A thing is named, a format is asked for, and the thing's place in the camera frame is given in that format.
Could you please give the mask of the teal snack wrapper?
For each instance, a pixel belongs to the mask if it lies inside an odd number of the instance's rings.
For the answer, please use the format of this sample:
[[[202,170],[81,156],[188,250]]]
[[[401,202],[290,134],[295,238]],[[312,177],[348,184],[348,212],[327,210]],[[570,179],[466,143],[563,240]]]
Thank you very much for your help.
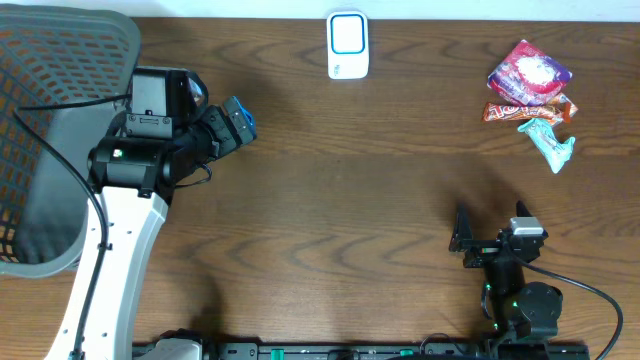
[[[553,174],[558,174],[572,157],[576,138],[570,136],[564,142],[559,141],[553,127],[545,119],[533,118],[520,125],[517,131],[531,139]]]

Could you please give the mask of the orange brown snack bar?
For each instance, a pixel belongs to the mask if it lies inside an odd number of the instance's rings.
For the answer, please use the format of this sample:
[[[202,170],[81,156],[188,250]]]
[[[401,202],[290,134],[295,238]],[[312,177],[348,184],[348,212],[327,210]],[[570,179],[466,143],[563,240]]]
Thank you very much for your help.
[[[549,121],[551,124],[571,121],[571,107],[569,105],[558,108],[552,105],[542,106],[513,106],[487,103],[483,110],[482,120],[493,121],[516,121],[531,120],[540,118]]]

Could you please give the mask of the small orange carton box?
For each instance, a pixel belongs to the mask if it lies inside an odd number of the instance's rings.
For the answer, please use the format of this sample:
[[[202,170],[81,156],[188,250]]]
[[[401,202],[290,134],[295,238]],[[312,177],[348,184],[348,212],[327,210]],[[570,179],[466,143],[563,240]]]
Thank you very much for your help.
[[[549,100],[548,105],[562,111],[562,121],[564,123],[570,123],[572,118],[578,112],[578,107],[564,93],[558,93]]]

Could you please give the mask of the red purple snack bag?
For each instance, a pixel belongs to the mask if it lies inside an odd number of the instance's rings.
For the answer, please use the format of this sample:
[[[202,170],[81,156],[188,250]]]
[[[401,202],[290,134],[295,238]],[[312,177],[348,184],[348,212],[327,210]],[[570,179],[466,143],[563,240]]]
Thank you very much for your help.
[[[512,104],[539,106],[558,95],[572,77],[564,65],[521,40],[489,74],[487,86]]]

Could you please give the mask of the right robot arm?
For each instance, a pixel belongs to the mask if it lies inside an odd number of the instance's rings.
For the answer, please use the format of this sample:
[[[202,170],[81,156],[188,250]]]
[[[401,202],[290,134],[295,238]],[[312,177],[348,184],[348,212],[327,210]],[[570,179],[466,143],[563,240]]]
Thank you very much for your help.
[[[457,208],[449,250],[464,254],[463,266],[480,268],[484,316],[494,324],[475,352],[489,359],[550,359],[549,339],[558,334],[562,292],[543,282],[526,282],[523,267],[540,256],[548,233],[522,202],[493,240],[473,236],[464,206]]]

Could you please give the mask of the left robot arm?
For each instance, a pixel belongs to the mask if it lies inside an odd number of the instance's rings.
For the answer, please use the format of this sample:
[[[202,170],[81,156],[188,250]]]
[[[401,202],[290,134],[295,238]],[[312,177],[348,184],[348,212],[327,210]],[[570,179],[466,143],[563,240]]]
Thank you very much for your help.
[[[237,97],[169,138],[106,136],[91,150],[85,240],[50,359],[130,359],[155,239],[184,178],[257,137]]]

